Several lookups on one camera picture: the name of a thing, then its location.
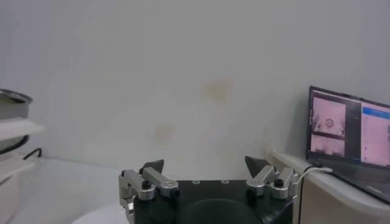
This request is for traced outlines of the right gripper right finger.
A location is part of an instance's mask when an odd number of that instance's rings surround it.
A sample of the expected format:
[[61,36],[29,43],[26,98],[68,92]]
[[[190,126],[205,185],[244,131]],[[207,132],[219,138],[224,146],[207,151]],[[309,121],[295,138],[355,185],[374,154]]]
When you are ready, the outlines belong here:
[[299,176],[293,168],[285,167],[279,171],[265,159],[245,156],[244,160],[251,175],[246,186],[256,197],[263,196],[266,190],[276,200],[297,197]]

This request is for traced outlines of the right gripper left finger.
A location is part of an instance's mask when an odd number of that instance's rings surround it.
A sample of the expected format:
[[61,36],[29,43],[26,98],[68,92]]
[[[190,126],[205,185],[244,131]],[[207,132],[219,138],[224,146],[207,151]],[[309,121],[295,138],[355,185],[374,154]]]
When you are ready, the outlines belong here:
[[179,182],[162,174],[164,160],[147,162],[139,171],[123,170],[118,177],[119,198],[129,200],[133,197],[141,201],[153,200],[159,193],[166,198],[179,196]]

